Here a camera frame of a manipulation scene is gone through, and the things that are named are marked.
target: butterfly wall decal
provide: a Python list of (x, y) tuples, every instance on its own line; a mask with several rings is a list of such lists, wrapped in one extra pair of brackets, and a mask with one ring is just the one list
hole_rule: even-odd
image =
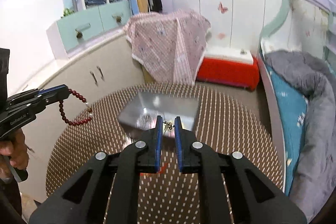
[(218, 10), (222, 13), (225, 14), (229, 9), (227, 7), (223, 7), (222, 2), (219, 3)]

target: human hand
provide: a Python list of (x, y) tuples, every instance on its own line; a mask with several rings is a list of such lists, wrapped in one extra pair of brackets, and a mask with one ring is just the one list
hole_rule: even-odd
[[(29, 156), (22, 129), (17, 130), (14, 137), (13, 141), (0, 142), (0, 155), (10, 156), (10, 164), (17, 169), (23, 170), (28, 166)], [(0, 178), (5, 179), (11, 176), (11, 171), (6, 162), (3, 157), (0, 157)]]

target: keys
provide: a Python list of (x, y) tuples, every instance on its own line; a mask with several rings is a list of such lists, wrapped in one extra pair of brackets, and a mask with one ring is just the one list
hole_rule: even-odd
[(164, 133), (163, 135), (166, 134), (166, 131), (169, 129), (169, 130), (172, 130), (174, 125), (171, 123), (171, 122), (166, 122), (166, 121), (163, 121), (163, 123), (165, 124), (165, 128), (164, 128)]

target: silver screw head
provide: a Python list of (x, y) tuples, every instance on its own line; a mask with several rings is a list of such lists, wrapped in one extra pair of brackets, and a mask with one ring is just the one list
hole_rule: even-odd
[(106, 154), (104, 152), (98, 152), (96, 154), (96, 159), (97, 160), (103, 160), (103, 159), (105, 159), (105, 157), (106, 157)]
[(143, 141), (138, 141), (138, 142), (135, 143), (135, 146), (137, 148), (144, 148), (146, 146), (146, 143), (143, 142)]
[(194, 142), (193, 148), (200, 149), (203, 147), (203, 144), (201, 142)]
[(239, 151), (235, 151), (232, 153), (232, 157), (234, 157), (235, 159), (239, 160), (243, 157), (243, 154)]

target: bed frame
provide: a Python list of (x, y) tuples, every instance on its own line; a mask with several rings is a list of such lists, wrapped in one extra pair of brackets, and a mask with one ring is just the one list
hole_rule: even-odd
[[(333, 5), (330, 5), (329, 0), (307, 0), (311, 2), (312, 4), (322, 8), (325, 10), (331, 17), (333, 18), (333, 11), (335, 10), (335, 7)], [(260, 42), (262, 42), (263, 39), (272, 39), (272, 35), (277, 32), (284, 22), (287, 19), (288, 13), (290, 9), (290, 2), (289, 0), (282, 0), (280, 10), (276, 17), (268, 24), (266, 25), (261, 34), (260, 34)], [(283, 127), (282, 122), (280, 119), (280, 113), (278, 109), (278, 103), (277, 99), (274, 93), (273, 85), (269, 76), (269, 73), (266, 69), (265, 63), (263, 61), (263, 56), (261, 54), (261, 51), (259, 49), (257, 54), (257, 60), (258, 60), (258, 67), (261, 74), (261, 79), (264, 84), (267, 103), (268, 103), (268, 110), (269, 110), (269, 116), (271, 121), (271, 130), (272, 130), (272, 143), (275, 147), (275, 150), (278, 154), (278, 159), (281, 165), (281, 170), (283, 172), (283, 188), (282, 191), (285, 191), (285, 183), (286, 183), (286, 150), (285, 150), (285, 140), (284, 140), (284, 133), (283, 133)]]

